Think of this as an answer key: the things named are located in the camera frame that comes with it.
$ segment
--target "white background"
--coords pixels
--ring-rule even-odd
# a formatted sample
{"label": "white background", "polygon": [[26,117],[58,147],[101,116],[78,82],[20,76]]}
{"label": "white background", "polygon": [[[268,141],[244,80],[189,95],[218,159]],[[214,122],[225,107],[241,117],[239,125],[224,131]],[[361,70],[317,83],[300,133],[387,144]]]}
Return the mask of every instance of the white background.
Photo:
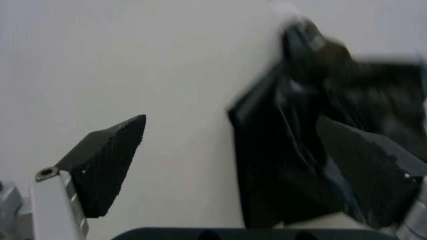
{"label": "white background", "polygon": [[[425,0],[292,0],[356,54],[424,54]],[[279,55],[266,0],[0,0],[0,179],[27,193],[88,132],[147,114],[89,239],[241,227],[226,108]]]}

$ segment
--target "black plastic bag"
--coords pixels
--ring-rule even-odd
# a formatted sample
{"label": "black plastic bag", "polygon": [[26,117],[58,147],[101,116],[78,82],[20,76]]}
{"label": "black plastic bag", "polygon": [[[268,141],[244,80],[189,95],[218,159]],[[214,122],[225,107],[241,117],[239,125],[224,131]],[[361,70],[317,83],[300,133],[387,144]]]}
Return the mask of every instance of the black plastic bag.
{"label": "black plastic bag", "polygon": [[[309,21],[287,28],[282,42],[283,61],[228,112],[246,227],[338,211],[375,228],[400,221],[419,179],[358,133],[317,123],[324,115],[383,134],[422,157],[410,147],[425,140],[422,64],[357,62]],[[334,141],[358,147],[347,158]]]}

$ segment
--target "motion-blurred object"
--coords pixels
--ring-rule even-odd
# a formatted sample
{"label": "motion-blurred object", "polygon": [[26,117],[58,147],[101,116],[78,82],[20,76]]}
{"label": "motion-blurred object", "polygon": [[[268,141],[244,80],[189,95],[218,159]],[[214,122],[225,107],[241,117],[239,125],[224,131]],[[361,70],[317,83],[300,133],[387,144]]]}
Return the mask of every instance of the motion-blurred object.
{"label": "motion-blurred object", "polygon": [[306,18],[281,42],[282,61],[228,113],[245,225],[339,211],[374,228],[400,223],[427,174],[423,64],[355,60]]}

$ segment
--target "white wall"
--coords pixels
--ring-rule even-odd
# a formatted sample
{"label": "white wall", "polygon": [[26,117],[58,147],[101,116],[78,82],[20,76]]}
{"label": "white wall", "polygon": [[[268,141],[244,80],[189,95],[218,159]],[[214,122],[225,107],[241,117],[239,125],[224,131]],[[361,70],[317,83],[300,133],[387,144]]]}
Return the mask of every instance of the white wall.
{"label": "white wall", "polygon": [[[427,1],[292,0],[354,53],[427,50]],[[0,179],[26,193],[90,131],[147,114],[90,239],[241,227],[225,108],[278,55],[265,0],[0,0]]]}

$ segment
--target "screw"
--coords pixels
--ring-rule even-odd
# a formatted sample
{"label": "screw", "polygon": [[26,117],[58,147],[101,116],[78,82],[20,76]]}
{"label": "screw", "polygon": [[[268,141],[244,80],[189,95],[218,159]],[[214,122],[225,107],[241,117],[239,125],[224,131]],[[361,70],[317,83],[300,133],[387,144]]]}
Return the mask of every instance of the screw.
{"label": "screw", "polygon": [[35,181],[41,182],[43,180],[55,177],[59,173],[60,173],[60,170],[56,166],[46,167],[38,171],[38,173],[35,175]]}

